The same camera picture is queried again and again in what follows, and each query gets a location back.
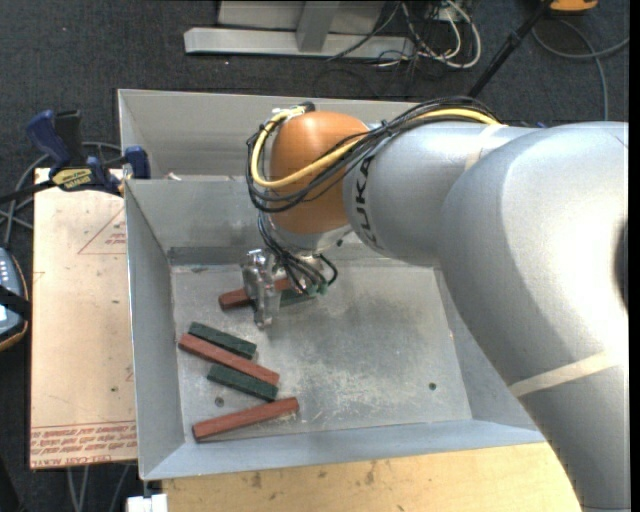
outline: wooden stick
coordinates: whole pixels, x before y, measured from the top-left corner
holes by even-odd
[[[201,441],[205,437],[228,432],[241,427],[255,425],[261,421],[266,421],[285,414],[298,412],[300,405],[294,397],[284,398],[268,404],[251,407],[244,411],[234,412],[225,416],[218,416],[210,420],[201,421],[192,427],[193,436],[197,441]]]
[[[211,343],[208,343],[200,338],[192,336],[191,334],[183,334],[182,338],[178,342],[178,346],[190,354],[200,356],[207,361],[214,363],[220,363],[239,372],[251,375],[256,379],[263,380],[269,384],[276,385],[280,380],[280,375],[273,372],[263,366],[247,361],[242,357],[236,356],[231,352],[216,347]]]

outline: green wooden block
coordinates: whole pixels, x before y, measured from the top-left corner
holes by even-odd
[[[269,402],[273,402],[278,394],[276,386],[217,363],[211,366],[207,379]]]
[[[257,345],[255,343],[237,338],[232,334],[227,334],[226,332],[199,324],[198,322],[191,323],[191,327],[189,327],[189,334],[197,336],[209,343],[213,343],[214,345],[228,350],[232,354],[244,357],[245,359],[252,359],[256,353]]]

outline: black electronic device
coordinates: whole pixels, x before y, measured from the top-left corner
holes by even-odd
[[[13,256],[0,247],[0,347],[25,330],[29,303],[24,280]]]

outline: robotic arm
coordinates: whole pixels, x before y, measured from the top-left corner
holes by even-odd
[[[366,126],[305,104],[277,112],[249,148],[266,248],[244,278],[259,325],[277,314],[279,277],[327,290],[337,269],[322,253],[350,231],[439,267],[585,510],[630,509],[626,123],[510,127],[452,98]]]

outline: cable bundle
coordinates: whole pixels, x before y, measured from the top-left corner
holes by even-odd
[[[311,107],[299,105],[278,111],[260,127],[247,141],[246,180],[251,201],[259,210],[277,213],[295,207],[301,202],[313,201],[329,188],[335,186],[344,175],[354,168],[383,141],[424,124],[441,121],[472,121],[484,124],[499,124],[500,121],[481,102],[467,97],[451,97],[420,103],[392,121],[382,121],[378,128],[350,135],[332,149],[320,155],[308,166],[275,181],[265,179],[260,171],[262,153],[267,138],[282,123],[292,116],[304,114]],[[317,173],[311,182],[289,194],[278,194],[277,190],[290,185],[302,177]]]
[[[380,144],[418,126],[456,120],[500,124],[500,121],[484,104],[473,98],[436,99],[420,103],[389,122],[382,121],[377,128],[342,139],[311,164],[289,176],[278,180],[267,180],[261,170],[264,165],[262,156],[267,139],[287,119],[292,116],[304,115],[313,109],[314,106],[307,103],[276,111],[247,141],[246,181],[249,196],[255,207],[265,214],[283,212],[302,202],[314,201],[338,184],[348,172],[357,166],[356,164],[374,152]],[[312,174],[315,176],[306,186],[288,194],[278,193],[278,189]],[[266,246],[275,255],[277,265],[285,270],[297,291],[307,294],[323,293],[336,280],[337,269],[325,256],[314,255],[332,269],[333,276],[330,280],[327,280],[313,265],[278,244],[266,229],[263,214],[259,215],[258,229]],[[300,282],[300,277],[304,278],[306,285]]]
[[[457,14],[465,21],[465,23],[467,23],[471,27],[471,33],[473,34],[473,41],[474,41],[474,47],[475,47],[475,56],[469,62],[463,62],[463,63],[454,62],[454,58],[460,53],[460,50],[462,49],[462,37],[460,35],[460,31],[458,30],[456,22],[452,19],[448,10],[445,10],[444,14],[449,19],[449,25],[451,26],[451,30],[456,36],[456,47],[453,50],[447,50],[446,52],[438,53],[435,50],[433,50],[427,44],[427,42],[418,34],[415,27],[413,26],[413,23],[411,22],[409,8],[407,7],[406,2],[402,2],[401,3],[402,13],[404,14],[407,28],[409,29],[409,33],[411,34],[411,37],[416,45],[416,55],[441,62],[448,68],[469,69],[475,66],[480,60],[480,57],[482,56],[482,42],[480,39],[480,34],[478,32],[478,29],[475,26],[475,23],[473,23],[473,21],[471,20],[470,16],[466,12],[464,12],[455,2],[447,0],[445,4],[446,6],[455,10]],[[438,6],[435,8],[433,12],[437,13],[439,9],[440,7]],[[405,59],[408,60],[408,58],[406,57],[400,58],[400,60],[405,60]]]

